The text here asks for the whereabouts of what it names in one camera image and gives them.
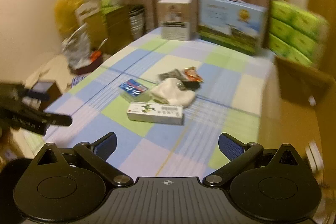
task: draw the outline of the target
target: crosshair logo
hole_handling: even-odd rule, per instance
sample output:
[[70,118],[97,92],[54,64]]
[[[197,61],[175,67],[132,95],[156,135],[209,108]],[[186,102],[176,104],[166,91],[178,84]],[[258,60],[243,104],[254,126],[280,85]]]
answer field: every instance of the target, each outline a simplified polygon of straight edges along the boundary
[[167,179],[163,182],[164,184],[166,184],[167,186],[169,186],[170,184],[174,183],[171,180]]

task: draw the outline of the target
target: checkered tablecloth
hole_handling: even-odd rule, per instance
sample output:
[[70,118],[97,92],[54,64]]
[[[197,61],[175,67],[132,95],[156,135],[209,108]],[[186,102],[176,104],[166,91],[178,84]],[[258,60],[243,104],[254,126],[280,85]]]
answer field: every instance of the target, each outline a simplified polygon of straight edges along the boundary
[[[128,120],[129,103],[119,96],[122,82],[134,79],[151,88],[158,74],[190,66],[204,83],[184,109],[182,126]],[[51,126],[44,138],[28,132],[25,137],[36,154],[44,142],[73,147],[115,132],[118,146],[107,162],[133,179],[202,179],[228,162],[218,148],[222,132],[245,143],[257,141],[261,93],[270,66],[270,58],[250,57],[199,39],[162,40],[157,29],[116,53],[47,109],[71,115],[70,127]]]

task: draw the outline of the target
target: white cloth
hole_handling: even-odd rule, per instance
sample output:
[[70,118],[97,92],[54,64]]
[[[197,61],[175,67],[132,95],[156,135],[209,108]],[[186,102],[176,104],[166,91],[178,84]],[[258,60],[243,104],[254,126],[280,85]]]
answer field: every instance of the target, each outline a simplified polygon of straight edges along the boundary
[[152,88],[151,94],[154,99],[162,103],[187,107],[194,100],[196,93],[192,90],[180,90],[178,83],[181,81],[176,78],[167,78]]

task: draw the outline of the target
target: gray ribbed plate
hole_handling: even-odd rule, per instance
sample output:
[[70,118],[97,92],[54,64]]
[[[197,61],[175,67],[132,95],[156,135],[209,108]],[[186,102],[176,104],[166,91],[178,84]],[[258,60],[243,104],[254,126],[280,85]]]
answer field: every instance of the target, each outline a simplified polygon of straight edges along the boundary
[[[138,178],[135,185],[111,192],[94,213],[75,224],[257,224],[238,212],[220,189],[198,178]],[[302,224],[312,224],[307,220]]]

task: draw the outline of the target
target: yellow plastic bag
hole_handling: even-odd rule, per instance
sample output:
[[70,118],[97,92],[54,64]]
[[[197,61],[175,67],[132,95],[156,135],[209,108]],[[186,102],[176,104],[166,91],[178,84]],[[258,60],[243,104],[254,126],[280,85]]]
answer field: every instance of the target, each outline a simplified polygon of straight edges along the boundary
[[75,16],[75,10],[84,3],[84,0],[57,0],[54,13],[56,26],[60,34],[69,37],[79,26]]

